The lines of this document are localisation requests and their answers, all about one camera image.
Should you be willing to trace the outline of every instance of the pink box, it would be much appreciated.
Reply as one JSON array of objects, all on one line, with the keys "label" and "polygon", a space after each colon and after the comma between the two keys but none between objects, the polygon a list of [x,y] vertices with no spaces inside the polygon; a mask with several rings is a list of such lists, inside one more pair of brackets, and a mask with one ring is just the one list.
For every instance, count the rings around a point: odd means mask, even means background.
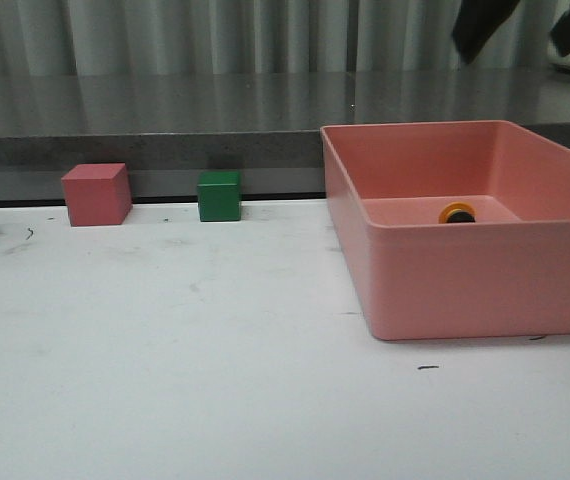
[{"label": "pink box", "polygon": [[[328,204],[383,340],[570,333],[570,150],[503,121],[322,129]],[[451,202],[476,223],[439,223]]]},{"label": "pink box", "polygon": [[61,180],[72,226],[120,225],[132,209],[124,163],[77,165]]}]

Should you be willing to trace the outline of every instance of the orange ring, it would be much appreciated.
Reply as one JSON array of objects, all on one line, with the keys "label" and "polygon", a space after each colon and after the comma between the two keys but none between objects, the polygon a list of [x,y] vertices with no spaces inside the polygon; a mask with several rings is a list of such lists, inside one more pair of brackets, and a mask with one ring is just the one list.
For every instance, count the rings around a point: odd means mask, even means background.
[{"label": "orange ring", "polygon": [[468,205],[467,203],[463,202],[454,202],[450,203],[443,209],[441,214],[438,216],[438,223],[447,223],[449,217],[458,212],[467,212],[471,216],[476,215],[476,212],[474,211],[474,208],[471,205]]}]

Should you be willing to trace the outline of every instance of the white table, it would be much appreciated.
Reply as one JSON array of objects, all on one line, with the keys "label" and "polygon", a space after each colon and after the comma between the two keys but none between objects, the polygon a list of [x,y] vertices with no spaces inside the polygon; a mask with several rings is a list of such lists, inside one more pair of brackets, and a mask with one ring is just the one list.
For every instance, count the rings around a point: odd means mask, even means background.
[{"label": "white table", "polygon": [[0,479],[570,479],[570,336],[380,342],[324,201],[243,215],[0,210]]}]

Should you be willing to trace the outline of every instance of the green cube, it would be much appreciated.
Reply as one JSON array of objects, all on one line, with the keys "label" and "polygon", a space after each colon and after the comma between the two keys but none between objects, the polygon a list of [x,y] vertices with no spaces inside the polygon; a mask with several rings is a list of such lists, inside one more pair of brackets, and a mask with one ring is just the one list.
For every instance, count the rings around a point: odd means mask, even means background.
[{"label": "green cube", "polygon": [[241,219],[241,175],[237,171],[210,171],[198,179],[198,212],[201,222]]}]

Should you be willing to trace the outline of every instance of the block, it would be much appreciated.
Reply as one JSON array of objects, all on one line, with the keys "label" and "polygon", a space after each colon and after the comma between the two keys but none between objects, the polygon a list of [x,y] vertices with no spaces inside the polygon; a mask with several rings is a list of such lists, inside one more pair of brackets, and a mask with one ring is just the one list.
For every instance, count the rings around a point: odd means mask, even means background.
[{"label": "block", "polygon": [[61,181],[74,227],[120,225],[132,209],[124,163],[77,165]]},{"label": "block", "polygon": [[198,179],[198,212],[201,222],[240,220],[240,173],[218,170],[203,172]]}]

